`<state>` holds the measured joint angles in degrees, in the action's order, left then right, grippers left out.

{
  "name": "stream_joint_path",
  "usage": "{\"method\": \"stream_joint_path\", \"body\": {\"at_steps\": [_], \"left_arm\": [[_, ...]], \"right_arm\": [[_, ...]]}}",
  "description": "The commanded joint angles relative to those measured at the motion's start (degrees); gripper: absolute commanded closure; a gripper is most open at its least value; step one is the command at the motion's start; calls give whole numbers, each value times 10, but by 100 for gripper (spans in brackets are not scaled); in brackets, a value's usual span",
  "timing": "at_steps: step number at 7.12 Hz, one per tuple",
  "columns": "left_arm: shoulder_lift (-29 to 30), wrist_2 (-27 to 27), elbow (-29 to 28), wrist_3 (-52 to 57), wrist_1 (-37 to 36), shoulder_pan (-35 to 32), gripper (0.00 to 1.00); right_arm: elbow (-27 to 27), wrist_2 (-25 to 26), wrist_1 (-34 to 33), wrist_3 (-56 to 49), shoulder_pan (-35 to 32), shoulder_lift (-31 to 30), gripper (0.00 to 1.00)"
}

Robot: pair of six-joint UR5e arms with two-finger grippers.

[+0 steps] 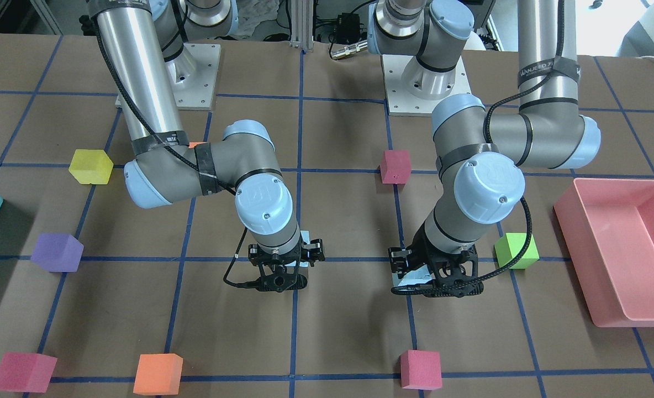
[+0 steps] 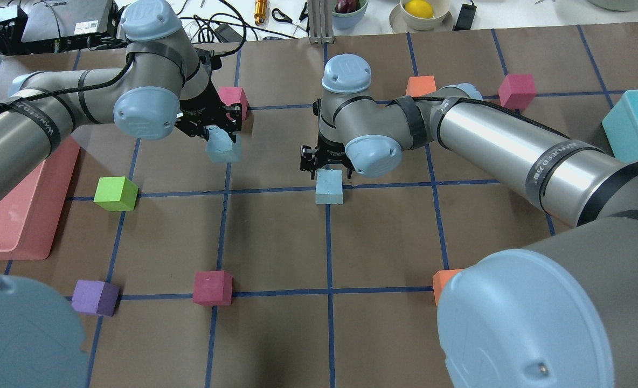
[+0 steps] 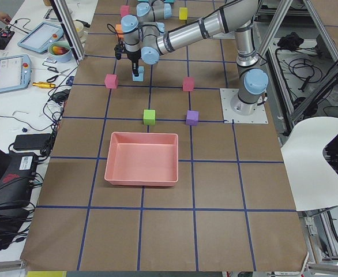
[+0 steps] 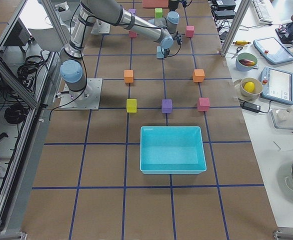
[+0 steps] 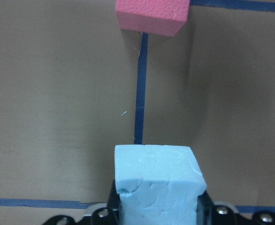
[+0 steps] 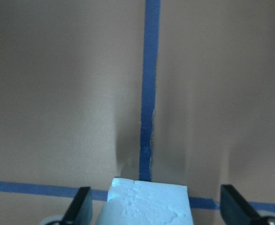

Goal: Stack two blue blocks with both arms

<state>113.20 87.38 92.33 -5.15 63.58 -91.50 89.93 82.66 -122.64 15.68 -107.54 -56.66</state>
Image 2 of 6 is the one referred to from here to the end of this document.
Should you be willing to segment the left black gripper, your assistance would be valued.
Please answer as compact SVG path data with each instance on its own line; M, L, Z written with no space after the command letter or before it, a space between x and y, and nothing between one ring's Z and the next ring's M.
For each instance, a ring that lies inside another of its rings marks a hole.
M185 78L179 96L181 115L176 119L175 128L191 138L208 142L208 126L218 126L228 133L232 142L237 142L242 130L241 105L226 106L211 81L212 71L222 67L221 55L201 48L196 48L195 54L198 63Z

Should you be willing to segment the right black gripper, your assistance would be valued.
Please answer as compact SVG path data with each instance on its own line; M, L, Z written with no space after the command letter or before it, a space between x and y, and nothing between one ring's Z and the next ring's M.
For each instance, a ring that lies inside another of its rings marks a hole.
M330 140L320 130L317 134L317 146L300 148L300 170L310 172L310 178L316 179L316 172L329 164L341 164L345 167L346 179L352 179L355 168L346 154L343 142Z

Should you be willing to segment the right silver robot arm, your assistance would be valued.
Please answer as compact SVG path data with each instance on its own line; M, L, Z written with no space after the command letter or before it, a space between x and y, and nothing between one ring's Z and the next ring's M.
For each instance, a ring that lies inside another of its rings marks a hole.
M568 230L487 255L448 280L438 339L455 387L638 387L638 161L486 101L471 84L378 104L372 70L328 59L313 105L328 164L376 178L435 143Z

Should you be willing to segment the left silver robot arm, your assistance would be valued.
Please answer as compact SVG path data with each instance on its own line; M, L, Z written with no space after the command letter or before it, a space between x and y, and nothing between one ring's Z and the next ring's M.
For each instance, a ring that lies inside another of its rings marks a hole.
M240 106L226 106L212 81L220 54L196 49L166 1L137 1L122 15L128 45L120 69L32 73L0 102L0 201L76 128L114 123L143 140L178 128L209 139L216 126L235 142ZM85 332L52 287L0 274L0 387L83 387Z

